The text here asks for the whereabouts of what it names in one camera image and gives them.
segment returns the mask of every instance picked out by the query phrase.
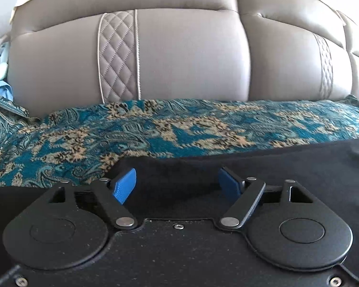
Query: paisley fabric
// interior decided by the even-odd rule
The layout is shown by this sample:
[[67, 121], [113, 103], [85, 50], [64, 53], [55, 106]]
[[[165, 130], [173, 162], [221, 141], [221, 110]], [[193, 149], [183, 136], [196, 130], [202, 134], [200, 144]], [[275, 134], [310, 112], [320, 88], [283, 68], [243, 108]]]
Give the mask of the paisley fabric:
[[0, 186], [101, 177], [122, 156], [214, 155], [359, 137], [359, 101], [133, 100], [43, 120], [0, 97]]

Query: light blue fabric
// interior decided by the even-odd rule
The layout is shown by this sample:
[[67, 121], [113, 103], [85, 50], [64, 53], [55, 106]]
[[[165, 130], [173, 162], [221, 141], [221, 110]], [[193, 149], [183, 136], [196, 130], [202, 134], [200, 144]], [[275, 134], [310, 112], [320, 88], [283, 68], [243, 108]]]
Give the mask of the light blue fabric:
[[9, 42], [3, 43], [0, 47], [0, 96], [13, 101], [12, 87], [4, 81], [8, 70], [9, 48]]

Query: metal rivet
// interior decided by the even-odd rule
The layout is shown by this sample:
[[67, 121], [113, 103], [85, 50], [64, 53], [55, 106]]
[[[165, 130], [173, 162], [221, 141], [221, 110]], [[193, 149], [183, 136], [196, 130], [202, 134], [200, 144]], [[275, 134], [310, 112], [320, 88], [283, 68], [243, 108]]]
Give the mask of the metal rivet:
[[27, 287], [28, 281], [23, 277], [18, 277], [14, 280], [15, 284], [19, 287]]
[[184, 226], [183, 226], [183, 224], [175, 224], [175, 225], [173, 225], [173, 228], [176, 230], [183, 230]]
[[342, 279], [340, 277], [333, 277], [330, 279], [331, 287], [339, 287], [342, 284]]
[[221, 225], [224, 226], [237, 226], [239, 224], [239, 220], [234, 217], [225, 217], [220, 220]]
[[121, 217], [116, 220], [116, 224], [119, 226], [132, 226], [134, 219], [131, 217]]

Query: black cloth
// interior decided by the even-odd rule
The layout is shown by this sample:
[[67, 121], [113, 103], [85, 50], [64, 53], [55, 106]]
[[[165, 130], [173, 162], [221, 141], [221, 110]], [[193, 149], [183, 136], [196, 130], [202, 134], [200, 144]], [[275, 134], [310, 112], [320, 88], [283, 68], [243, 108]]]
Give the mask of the black cloth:
[[[123, 158], [106, 177], [136, 169], [137, 185], [124, 205], [138, 219], [217, 218], [231, 206], [219, 189], [222, 166], [243, 178], [271, 185], [294, 179], [306, 187], [351, 227], [354, 241], [344, 265], [359, 276], [359, 140], [194, 158]], [[0, 188], [0, 269], [8, 263], [1, 243], [5, 225], [44, 191]]]

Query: tufted leather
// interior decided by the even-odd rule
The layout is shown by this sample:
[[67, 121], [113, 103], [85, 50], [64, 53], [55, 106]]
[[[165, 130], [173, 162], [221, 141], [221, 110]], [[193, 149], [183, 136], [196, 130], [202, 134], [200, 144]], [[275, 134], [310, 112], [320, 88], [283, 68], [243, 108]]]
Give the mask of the tufted leather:
[[31, 115], [130, 99], [359, 98], [359, 27], [320, 0], [31, 0], [8, 81]]
[[134, 11], [104, 14], [98, 42], [98, 66], [104, 102], [137, 99]]

